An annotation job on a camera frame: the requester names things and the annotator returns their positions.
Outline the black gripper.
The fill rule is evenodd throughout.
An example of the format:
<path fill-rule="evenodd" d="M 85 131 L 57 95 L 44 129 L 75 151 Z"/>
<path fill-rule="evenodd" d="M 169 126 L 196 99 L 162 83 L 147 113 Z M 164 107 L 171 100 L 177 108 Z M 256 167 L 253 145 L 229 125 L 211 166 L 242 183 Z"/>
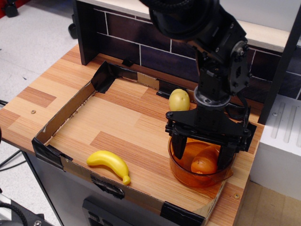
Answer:
<path fill-rule="evenodd" d="M 202 106 L 188 111 L 169 111 L 166 132 L 171 136 L 174 155 L 183 157 L 187 138 L 220 145 L 217 169 L 224 170 L 231 163 L 235 152 L 248 151 L 252 132 L 248 128 L 250 107 L 247 103 L 229 103 L 222 109 Z"/>

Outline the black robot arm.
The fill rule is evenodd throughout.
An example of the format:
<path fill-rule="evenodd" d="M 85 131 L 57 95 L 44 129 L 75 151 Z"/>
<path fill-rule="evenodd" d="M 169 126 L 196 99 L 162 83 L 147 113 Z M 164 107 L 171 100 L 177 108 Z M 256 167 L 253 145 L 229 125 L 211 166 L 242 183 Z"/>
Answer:
<path fill-rule="evenodd" d="M 246 33 L 217 0 L 145 0 L 156 28 L 172 40 L 185 42 L 196 51 L 199 73 L 194 90 L 197 107 L 169 111 L 166 132 L 175 156 L 181 159 L 188 138 L 219 145 L 219 170 L 234 155 L 247 151 L 252 132 L 250 114 L 241 91 L 249 86 L 249 50 Z"/>

